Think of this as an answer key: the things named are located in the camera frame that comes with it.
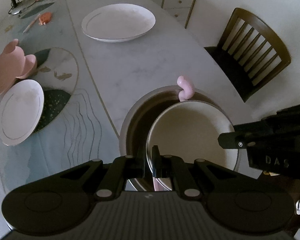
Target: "screw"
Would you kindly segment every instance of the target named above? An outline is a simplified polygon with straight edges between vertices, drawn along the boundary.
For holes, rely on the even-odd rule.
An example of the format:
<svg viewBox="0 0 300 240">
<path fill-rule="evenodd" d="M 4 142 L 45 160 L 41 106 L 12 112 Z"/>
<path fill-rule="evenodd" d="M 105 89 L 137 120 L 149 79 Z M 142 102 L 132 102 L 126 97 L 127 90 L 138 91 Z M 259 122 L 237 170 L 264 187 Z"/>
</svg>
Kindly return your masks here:
<svg viewBox="0 0 300 240">
<path fill-rule="evenodd" d="M 185 195 L 188 197 L 197 197 L 200 195 L 200 191 L 194 188 L 189 188 L 185 190 Z"/>
<path fill-rule="evenodd" d="M 110 197 L 112 195 L 112 191 L 109 189 L 100 189 L 96 192 L 98 197 Z"/>
</svg>

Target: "white table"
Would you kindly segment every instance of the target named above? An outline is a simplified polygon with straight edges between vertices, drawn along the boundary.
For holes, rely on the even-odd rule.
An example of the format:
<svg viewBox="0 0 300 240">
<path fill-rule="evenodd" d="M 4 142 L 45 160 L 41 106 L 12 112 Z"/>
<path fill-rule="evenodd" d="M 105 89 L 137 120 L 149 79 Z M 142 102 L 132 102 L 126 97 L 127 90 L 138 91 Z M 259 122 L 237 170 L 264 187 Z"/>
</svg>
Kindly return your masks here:
<svg viewBox="0 0 300 240">
<path fill-rule="evenodd" d="M 123 43 L 104 43 L 85 36 L 81 30 L 82 19 L 96 8 L 113 3 L 133 3 L 148 8 L 156 17 L 156 25 L 146 35 Z M 21 21 L 8 17 L 0 27 L 0 52 L 7 41 L 16 38 L 12 36 L 13 32 L 19 35 L 29 53 L 51 47 L 70 51 L 79 66 L 77 88 L 83 88 L 90 94 L 91 108 L 100 120 L 105 136 L 103 149 L 106 151 L 108 145 L 112 153 L 111 158 L 119 156 L 115 132 L 120 133 L 122 122 L 133 104 L 156 88 L 176 84 L 179 75 L 190 77 L 195 87 L 216 102 L 233 124 L 253 121 L 249 107 L 243 103 L 228 78 L 205 49 L 175 19 L 151 0 L 57 0 L 47 11 L 55 12 L 52 22 L 45 29 L 38 25 L 33 26 L 25 36 L 20 34 L 20 30 L 29 24 L 31 18 Z M 11 22 L 22 26 L 18 26 L 17 32 L 16 27 L 13 27 L 12 34 L 3 34 L 6 25 Z M 54 126 L 62 121 L 60 116 L 56 118 Z M 57 144 L 58 137 L 55 137 L 53 131 L 61 128 L 55 128 L 53 129 L 51 124 L 42 130 L 40 139 Z M 256 178 L 260 171 L 250 169 L 247 156 L 242 153 L 239 172 Z M 1 173 L 0 202 L 6 193 L 2 188 L 2 176 Z M 3 223 L 0 213 L 1 235 L 6 230 Z"/>
<path fill-rule="evenodd" d="M 133 104 L 150 91 L 175 85 L 180 75 L 216 102 L 233 124 L 252 122 L 250 108 L 212 57 L 173 17 L 151 0 L 66 0 L 88 68 L 107 112 L 120 133 Z M 96 8 L 133 3 L 155 15 L 156 24 L 146 35 L 123 43 L 104 43 L 82 33 L 82 19 Z M 239 172 L 258 177 L 248 167 L 245 151 Z"/>
</svg>

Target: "oval white plate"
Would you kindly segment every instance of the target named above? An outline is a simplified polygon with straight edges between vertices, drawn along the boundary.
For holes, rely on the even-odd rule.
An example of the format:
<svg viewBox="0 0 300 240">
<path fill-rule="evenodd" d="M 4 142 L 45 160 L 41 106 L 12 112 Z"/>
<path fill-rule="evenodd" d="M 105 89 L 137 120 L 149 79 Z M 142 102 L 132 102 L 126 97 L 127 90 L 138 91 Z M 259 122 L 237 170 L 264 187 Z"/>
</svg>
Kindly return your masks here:
<svg viewBox="0 0 300 240">
<path fill-rule="evenodd" d="M 10 88 L 0 103 L 0 138 L 5 145 L 17 145 L 31 135 L 43 104 L 42 87 L 34 80 L 23 80 Z"/>
<path fill-rule="evenodd" d="M 158 145 L 161 155 L 176 155 L 184 162 L 195 159 L 234 170 L 238 162 L 237 149 L 222 149 L 218 143 L 221 133 L 234 131 L 229 119 L 213 105 L 201 101 L 185 101 L 166 109 L 153 123 L 146 144 L 147 159 L 153 145 Z M 171 190 L 169 179 L 158 179 Z"/>
<path fill-rule="evenodd" d="M 82 21 L 85 35 L 98 41 L 130 41 L 146 34 L 155 24 L 148 9 L 129 3 L 110 4 L 89 13 Z"/>
</svg>

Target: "chair backrest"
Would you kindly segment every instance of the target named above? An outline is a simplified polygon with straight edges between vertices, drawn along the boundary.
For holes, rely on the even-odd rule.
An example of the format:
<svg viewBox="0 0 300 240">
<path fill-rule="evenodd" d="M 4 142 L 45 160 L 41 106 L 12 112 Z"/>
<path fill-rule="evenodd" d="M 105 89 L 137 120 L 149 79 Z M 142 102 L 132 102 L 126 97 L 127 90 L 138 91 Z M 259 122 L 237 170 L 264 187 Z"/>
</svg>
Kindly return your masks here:
<svg viewBox="0 0 300 240">
<path fill-rule="evenodd" d="M 242 22 L 241 20 L 244 22 L 235 33 L 235 28 L 238 29 L 238 22 Z M 264 51 L 263 48 L 267 43 L 269 48 Z M 259 17 L 241 8 L 234 9 L 217 47 L 223 48 L 228 53 L 233 51 L 230 54 L 244 68 L 254 85 L 250 95 L 291 63 L 288 49 L 279 36 Z"/>
</svg>

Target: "table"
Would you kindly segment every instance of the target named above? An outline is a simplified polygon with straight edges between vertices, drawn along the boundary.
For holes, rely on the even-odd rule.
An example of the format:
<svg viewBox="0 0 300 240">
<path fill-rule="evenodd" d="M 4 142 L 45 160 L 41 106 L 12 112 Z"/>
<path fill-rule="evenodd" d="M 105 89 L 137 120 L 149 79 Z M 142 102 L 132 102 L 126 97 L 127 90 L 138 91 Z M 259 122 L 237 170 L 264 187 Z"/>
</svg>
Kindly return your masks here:
<svg viewBox="0 0 300 240">
<path fill-rule="evenodd" d="M 0 203 L 15 187 L 91 158 L 111 162 L 119 156 L 118 135 L 129 109 L 148 92 L 176 84 L 181 74 L 190 77 L 196 88 L 216 102 L 233 124 L 253 121 L 249 107 L 210 55 L 151 0 L 53 2 L 42 11 L 53 13 L 46 26 L 34 25 L 23 35 L 34 16 L 26 19 L 9 16 L 0 26 L 0 53 L 11 39 L 19 38 L 26 54 L 48 48 L 65 49 L 75 58 L 78 69 L 70 101 L 50 125 L 16 147 L 4 146 L 0 141 Z M 146 35 L 123 43 L 103 43 L 85 36 L 82 19 L 96 8 L 113 3 L 148 8 L 156 17 L 156 25 Z M 84 107 L 82 115 L 80 106 Z M 75 154 L 73 161 L 67 161 L 69 151 Z M 239 172 L 258 177 L 260 172 L 248 167 L 247 157 L 242 153 Z M 6 229 L 0 212 L 0 236 Z"/>
</svg>

